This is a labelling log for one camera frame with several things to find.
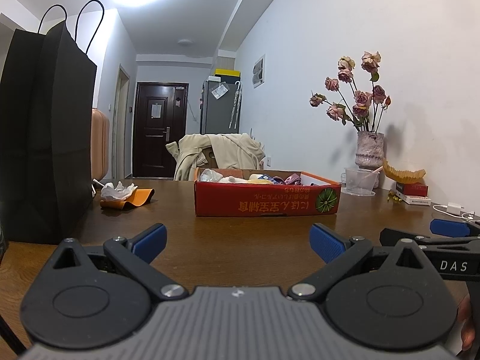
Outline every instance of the human hand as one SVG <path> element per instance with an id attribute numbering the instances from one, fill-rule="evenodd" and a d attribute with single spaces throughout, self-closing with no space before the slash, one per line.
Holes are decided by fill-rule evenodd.
<path id="1" fill-rule="evenodd" d="M 458 305 L 457 320 L 464 322 L 462 327 L 462 350 L 469 350 L 475 339 L 475 326 L 472 318 L 472 305 L 470 303 L 470 295 L 467 295 Z"/>

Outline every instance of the gray ribbed panel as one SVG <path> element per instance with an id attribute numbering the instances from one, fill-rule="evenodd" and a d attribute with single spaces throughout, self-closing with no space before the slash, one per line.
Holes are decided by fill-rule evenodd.
<path id="1" fill-rule="evenodd" d="M 242 290 L 244 294 L 232 294 Z M 91 352 L 33 347 L 22 360 L 454 360 L 440 346 L 389 354 L 337 334 L 312 303 L 286 299 L 276 287 L 199 287 L 164 302 L 140 332 Z"/>

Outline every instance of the table surface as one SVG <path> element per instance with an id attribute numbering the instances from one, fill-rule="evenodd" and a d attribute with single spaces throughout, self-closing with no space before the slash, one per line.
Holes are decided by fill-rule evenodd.
<path id="1" fill-rule="evenodd" d="M 155 189 L 150 204 L 131 211 L 102 210 L 97 195 L 75 237 L 86 245 L 101 245 L 114 236 L 131 238 L 163 223 L 169 240 L 152 266 L 189 291 L 197 285 L 280 286 L 286 291 L 323 266 L 309 245 L 309 230 L 316 222 L 346 238 L 363 235 L 379 245 L 385 227 L 428 235 L 433 218 L 448 218 L 430 207 L 388 202 L 384 190 L 376 190 L 372 198 L 342 193 L 336 215 L 201 218 L 195 216 L 193 182 L 134 182 Z M 0 265 L 0 314 L 25 344 L 29 342 L 19 321 L 20 303 L 54 249 L 12 242 Z M 446 284 L 457 301 L 467 293 L 464 283 Z M 0 354 L 2 360 L 15 358 L 1 339 Z"/>

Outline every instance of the beige jacket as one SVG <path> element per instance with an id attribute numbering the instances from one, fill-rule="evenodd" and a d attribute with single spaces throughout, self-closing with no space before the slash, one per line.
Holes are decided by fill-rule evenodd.
<path id="1" fill-rule="evenodd" d="M 166 145 L 177 161 L 174 180 L 193 180 L 195 168 L 207 162 L 203 149 L 212 147 L 220 169 L 259 169 L 265 153 L 248 134 L 185 135 Z"/>

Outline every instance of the refrigerator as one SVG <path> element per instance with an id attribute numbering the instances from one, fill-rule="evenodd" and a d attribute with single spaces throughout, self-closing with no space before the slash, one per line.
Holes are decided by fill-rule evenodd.
<path id="1" fill-rule="evenodd" d="M 216 99 L 212 91 L 217 89 L 220 84 L 225 85 L 228 91 L 222 97 Z M 200 134 L 238 134 L 241 104 L 237 106 L 238 110 L 236 109 L 236 112 L 238 112 L 237 127 L 235 127 L 236 113 L 233 117 L 232 127 L 229 127 L 236 90 L 237 85 L 234 84 L 205 81 L 200 105 Z"/>

